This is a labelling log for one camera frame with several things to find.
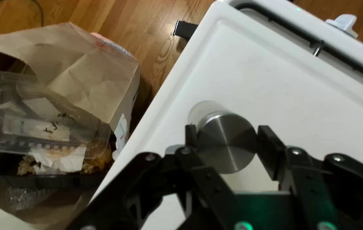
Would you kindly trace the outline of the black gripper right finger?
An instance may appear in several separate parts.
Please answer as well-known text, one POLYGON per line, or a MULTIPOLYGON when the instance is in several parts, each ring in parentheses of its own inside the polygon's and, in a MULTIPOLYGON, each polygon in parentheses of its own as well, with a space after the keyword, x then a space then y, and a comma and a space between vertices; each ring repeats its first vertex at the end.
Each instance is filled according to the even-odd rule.
POLYGON ((363 162, 345 154, 312 157, 267 125, 257 130, 258 157, 275 194, 256 198, 266 230, 363 230, 363 162))

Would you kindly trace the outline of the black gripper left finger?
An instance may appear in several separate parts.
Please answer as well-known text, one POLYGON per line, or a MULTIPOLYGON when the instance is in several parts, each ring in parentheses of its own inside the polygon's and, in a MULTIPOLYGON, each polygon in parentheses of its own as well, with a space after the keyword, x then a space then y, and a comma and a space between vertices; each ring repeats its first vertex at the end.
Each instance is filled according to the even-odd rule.
POLYGON ((234 230, 234 193, 197 149, 198 131, 187 125, 185 143, 173 154, 138 153, 67 230, 141 230, 170 194, 185 216, 178 230, 234 230))

